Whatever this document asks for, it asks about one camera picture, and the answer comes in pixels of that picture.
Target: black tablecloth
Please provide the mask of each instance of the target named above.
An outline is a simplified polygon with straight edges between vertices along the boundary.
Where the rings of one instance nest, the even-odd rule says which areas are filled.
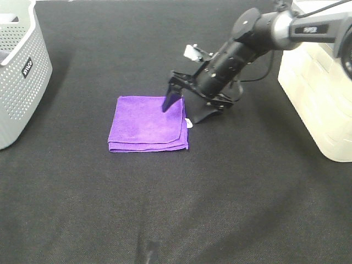
[[[109,153],[121,95],[162,96],[270,1],[40,2],[53,74],[0,152],[0,263],[351,263],[352,164],[318,150],[273,71],[189,151]],[[265,73],[268,57],[243,78]],[[196,100],[186,93],[192,111]]]

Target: gray plastic basket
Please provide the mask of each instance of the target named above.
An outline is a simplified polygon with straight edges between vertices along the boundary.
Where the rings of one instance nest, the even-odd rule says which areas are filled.
[[[11,18],[3,21],[0,14],[0,149],[18,138],[52,73],[34,6],[31,0],[0,0],[3,17]]]

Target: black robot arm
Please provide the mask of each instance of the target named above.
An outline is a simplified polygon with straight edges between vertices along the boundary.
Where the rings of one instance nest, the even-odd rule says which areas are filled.
[[[235,22],[229,40],[215,54],[188,45],[187,57],[202,65],[193,75],[172,71],[162,111],[187,89],[207,101],[195,123],[221,112],[236,101],[222,90],[247,64],[268,51],[293,50],[306,41],[335,43],[334,56],[341,57],[352,79],[352,12],[299,18],[287,5],[268,14],[252,8]]]

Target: folded microfiber cloth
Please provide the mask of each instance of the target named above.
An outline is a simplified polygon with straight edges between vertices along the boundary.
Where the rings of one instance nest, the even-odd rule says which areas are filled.
[[[108,139],[111,152],[188,149],[184,101],[162,112],[165,97],[121,96]]]

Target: white plastic container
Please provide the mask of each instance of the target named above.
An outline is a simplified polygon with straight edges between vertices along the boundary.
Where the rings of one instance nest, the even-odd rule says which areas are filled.
[[[18,138],[52,73],[34,6],[0,0],[0,149]]]
[[[294,1],[304,13],[336,1]],[[352,10],[352,3],[331,12]],[[352,162],[352,80],[332,45],[303,43],[283,54],[278,80],[321,152],[338,162]]]

